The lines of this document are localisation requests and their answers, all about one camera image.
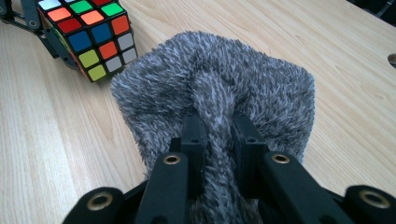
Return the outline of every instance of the gray towel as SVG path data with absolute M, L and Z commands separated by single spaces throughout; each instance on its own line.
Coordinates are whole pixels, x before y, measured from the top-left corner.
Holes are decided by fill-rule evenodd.
M 313 77 L 238 40 L 187 32 L 136 59 L 113 78 L 112 92 L 147 166 L 180 137 L 190 109 L 204 122 L 204 193 L 191 202 L 193 223 L 261 223 L 257 201 L 244 199 L 235 179 L 231 124 L 247 114 L 270 150 L 303 161 L 315 114 Z

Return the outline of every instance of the cube face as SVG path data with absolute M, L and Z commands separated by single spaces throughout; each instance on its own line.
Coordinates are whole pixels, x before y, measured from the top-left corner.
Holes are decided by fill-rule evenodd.
M 37 8 L 94 82 L 137 58 L 127 12 L 113 0 L 42 0 Z

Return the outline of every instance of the gray fur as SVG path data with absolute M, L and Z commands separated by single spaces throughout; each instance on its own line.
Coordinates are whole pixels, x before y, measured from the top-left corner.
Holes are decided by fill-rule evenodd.
M 112 92 L 134 134 L 147 176 L 182 119 L 195 108 L 204 122 L 205 192 L 191 202 L 193 223 L 260 223 L 257 202 L 238 192 L 230 149 L 232 114 L 246 113 L 271 150 L 303 161 L 314 122 L 314 79 L 302 67 L 238 40 L 179 34 L 114 77 Z

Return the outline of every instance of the wooden table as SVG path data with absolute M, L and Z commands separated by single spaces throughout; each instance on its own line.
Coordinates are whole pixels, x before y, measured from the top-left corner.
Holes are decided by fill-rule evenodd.
M 343 194 L 396 195 L 396 28 L 344 0 L 126 1 L 140 55 L 182 31 L 238 38 L 316 80 L 304 167 Z M 33 35 L 0 23 L 0 223 L 60 223 L 102 186 L 144 178 L 105 79 L 91 84 Z

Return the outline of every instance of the gray fuzzy cloth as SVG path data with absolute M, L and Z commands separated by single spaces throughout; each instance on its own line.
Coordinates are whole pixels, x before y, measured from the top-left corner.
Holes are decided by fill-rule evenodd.
M 204 194 L 191 202 L 193 223 L 261 223 L 257 201 L 244 199 L 235 179 L 231 125 L 235 110 L 258 128 L 270 150 L 303 161 L 315 114 L 314 79 L 302 67 L 238 40 L 187 32 L 138 58 L 114 77 L 112 92 L 147 167 L 180 137 L 195 108 L 204 122 Z

